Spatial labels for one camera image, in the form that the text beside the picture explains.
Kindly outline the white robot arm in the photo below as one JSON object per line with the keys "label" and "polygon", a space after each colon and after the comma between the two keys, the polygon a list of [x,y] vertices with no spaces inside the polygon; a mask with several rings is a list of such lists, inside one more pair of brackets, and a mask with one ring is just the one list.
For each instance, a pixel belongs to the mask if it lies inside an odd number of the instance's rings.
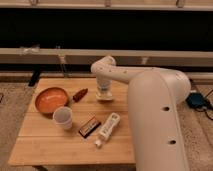
{"label": "white robot arm", "polygon": [[128,119],[137,171],[190,171],[177,105],[189,95],[191,84],[178,70],[119,67],[111,56],[91,65],[97,87],[112,80],[128,85]]}

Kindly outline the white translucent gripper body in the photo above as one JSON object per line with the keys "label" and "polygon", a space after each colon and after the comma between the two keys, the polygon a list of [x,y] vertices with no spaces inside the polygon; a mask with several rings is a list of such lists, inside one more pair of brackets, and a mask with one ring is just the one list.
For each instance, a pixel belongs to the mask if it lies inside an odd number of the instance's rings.
{"label": "white translucent gripper body", "polygon": [[101,94],[110,93],[111,81],[109,79],[97,79],[97,87]]}

